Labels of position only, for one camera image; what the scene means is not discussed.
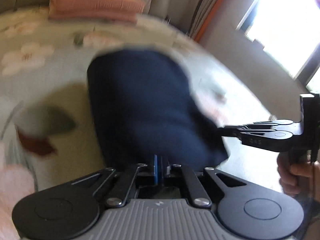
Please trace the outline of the person's right hand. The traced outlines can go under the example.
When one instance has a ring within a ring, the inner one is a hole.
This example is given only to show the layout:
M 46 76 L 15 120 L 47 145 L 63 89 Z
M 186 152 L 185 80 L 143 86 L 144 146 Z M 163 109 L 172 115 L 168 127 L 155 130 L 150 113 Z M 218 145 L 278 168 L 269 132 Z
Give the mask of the person's right hand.
M 300 178 L 306 178 L 309 182 L 310 196 L 319 202 L 319 162 L 312 167 L 309 162 L 287 165 L 287 153 L 280 153 L 277 157 L 279 183 L 283 192 L 291 197 L 302 192 Z

